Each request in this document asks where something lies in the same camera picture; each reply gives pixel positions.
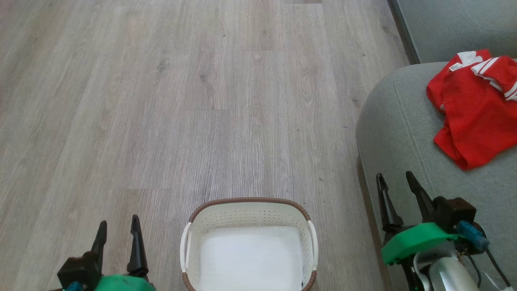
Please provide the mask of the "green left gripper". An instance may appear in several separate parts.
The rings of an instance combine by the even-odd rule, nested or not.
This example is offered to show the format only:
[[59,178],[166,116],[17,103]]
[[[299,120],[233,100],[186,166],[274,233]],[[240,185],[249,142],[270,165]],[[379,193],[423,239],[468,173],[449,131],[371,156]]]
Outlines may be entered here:
[[[130,233],[133,236],[130,259],[127,264],[129,276],[114,274],[103,276],[94,291],[156,291],[153,284],[146,280],[149,268],[145,252],[140,218],[132,215]],[[107,221],[99,224],[91,252],[95,254],[96,266],[102,268],[103,249],[107,241]]]

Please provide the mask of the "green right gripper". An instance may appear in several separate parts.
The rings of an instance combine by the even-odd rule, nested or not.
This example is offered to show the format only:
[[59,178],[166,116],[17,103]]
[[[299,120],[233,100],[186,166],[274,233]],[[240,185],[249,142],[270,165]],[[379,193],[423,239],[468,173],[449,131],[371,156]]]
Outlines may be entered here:
[[[384,264],[399,264],[402,260],[417,253],[426,252],[445,241],[454,241],[462,238],[461,234],[447,233],[434,223],[432,199],[421,186],[411,171],[406,171],[406,179],[411,192],[415,195],[422,221],[408,230],[394,235],[381,249]],[[382,230],[386,234],[394,234],[403,226],[400,217],[389,196],[389,187],[382,173],[376,175],[377,193],[380,204]]]

